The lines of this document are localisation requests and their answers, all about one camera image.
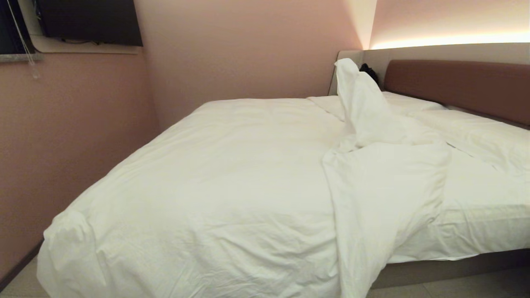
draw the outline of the blind cord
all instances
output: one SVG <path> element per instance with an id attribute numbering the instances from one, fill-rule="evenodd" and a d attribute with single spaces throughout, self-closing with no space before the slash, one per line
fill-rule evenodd
<path id="1" fill-rule="evenodd" d="M 24 41 L 24 37 L 22 36 L 22 33 L 20 32 L 19 24 L 16 22 L 15 14 L 13 13 L 13 9 L 11 8 L 11 3 L 9 0 L 7 0 L 7 5 L 9 6 L 9 10 L 11 11 L 11 16 L 13 17 L 13 21 L 15 22 L 15 27 L 17 32 L 19 33 L 20 40 L 22 41 L 22 46 L 24 47 L 24 51 L 26 52 L 26 55 L 28 57 L 29 65 L 31 67 L 31 75 L 35 80 L 40 78 L 39 70 L 37 69 L 35 65 L 35 61 L 33 60 L 33 57 L 30 54 L 30 51 L 28 49 L 28 46 L 26 45 L 26 42 Z"/>

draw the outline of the black bag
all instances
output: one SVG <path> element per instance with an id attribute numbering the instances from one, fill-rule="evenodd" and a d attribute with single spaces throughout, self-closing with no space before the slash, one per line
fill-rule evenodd
<path id="1" fill-rule="evenodd" d="M 379 78 L 377 77 L 377 74 L 375 73 L 373 69 L 368 67 L 368 64 L 364 63 L 363 65 L 361 65 L 361 68 L 359 69 L 359 71 L 367 73 L 370 77 L 374 79 L 377 85 L 379 85 Z"/>

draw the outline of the pillow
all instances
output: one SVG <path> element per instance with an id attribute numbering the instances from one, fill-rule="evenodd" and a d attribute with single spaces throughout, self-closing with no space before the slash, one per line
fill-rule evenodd
<path id="1" fill-rule="evenodd" d="M 392 92 L 383 92 L 383 95 L 392 111 L 403 116 L 408 116 L 417 111 L 446 109 L 436 102 L 403 96 Z M 307 99 L 313 101 L 317 106 L 344 122 L 344 107 L 338 96 L 309 97 Z"/>
<path id="2" fill-rule="evenodd" d="M 451 146 L 506 174 L 530 177 L 530 132 L 462 111 L 421 111 L 411 115 L 437 130 Z"/>

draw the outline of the bed frame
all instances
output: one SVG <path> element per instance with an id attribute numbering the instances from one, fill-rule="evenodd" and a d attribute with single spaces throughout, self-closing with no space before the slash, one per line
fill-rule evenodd
<path id="1" fill-rule="evenodd" d="M 400 49 L 405 53 L 412 51 L 421 58 L 426 58 L 425 60 L 392 60 L 388 58 L 390 50 L 342 51 L 338 59 L 350 58 L 359 66 L 366 62 L 370 67 L 374 65 L 376 72 L 378 69 L 384 70 L 384 73 L 378 72 L 378 76 L 382 78 L 380 80 L 382 90 L 439 102 L 451 108 L 463 109 L 528 129 L 530 57 L 527 55 L 530 55 L 528 51 L 530 44 L 513 45 L 512 51 L 521 51 L 516 57 L 519 60 L 510 60 L 514 58 L 513 53 L 506 58 L 512 63 L 499 63 L 497 56 L 471 62 L 432 60 L 429 59 L 432 58 L 432 53 L 425 54 L 434 52 L 439 56 L 439 47 Z M 467 45 L 459 46 L 457 49 L 460 51 L 464 49 L 465 56 L 481 47 L 490 48 L 498 45 Z M 444 46 L 443 49 L 450 50 L 451 46 Z M 443 55 L 455 56 L 451 51 L 443 52 Z M 336 81 L 334 75 L 330 95 L 336 94 Z M 383 269 L 372 288 L 419 284 L 520 266 L 530 266 L 530 249 L 486 253 L 459 261 L 389 264 Z"/>

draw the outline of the bed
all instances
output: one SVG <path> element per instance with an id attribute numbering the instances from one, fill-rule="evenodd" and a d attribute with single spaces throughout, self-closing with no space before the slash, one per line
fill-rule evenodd
<path id="1" fill-rule="evenodd" d="M 385 78 L 392 92 L 384 96 L 393 112 L 428 121 L 448 111 L 442 103 L 530 124 L 528 66 L 448 63 L 392 63 Z M 444 93 L 421 81 L 456 69 L 474 78 L 480 71 L 473 82 L 501 82 L 489 85 L 497 93 L 480 94 L 488 107 L 470 102 L 465 85 Z M 491 100 L 499 92 L 502 105 Z M 53 298 L 338 297 L 341 286 L 343 297 L 361 297 L 341 285 L 337 240 L 344 233 L 337 232 L 337 205 L 322 169 L 323 156 L 345 135 L 341 107 L 338 97 L 203 105 L 54 219 L 39 253 L 39 281 Z M 518 142 L 520 129 L 530 142 L 527 130 L 511 124 L 503 125 L 517 128 Z M 529 184 L 444 146 L 453 160 L 445 198 L 432 207 L 436 216 L 426 216 L 385 262 L 529 248 Z"/>

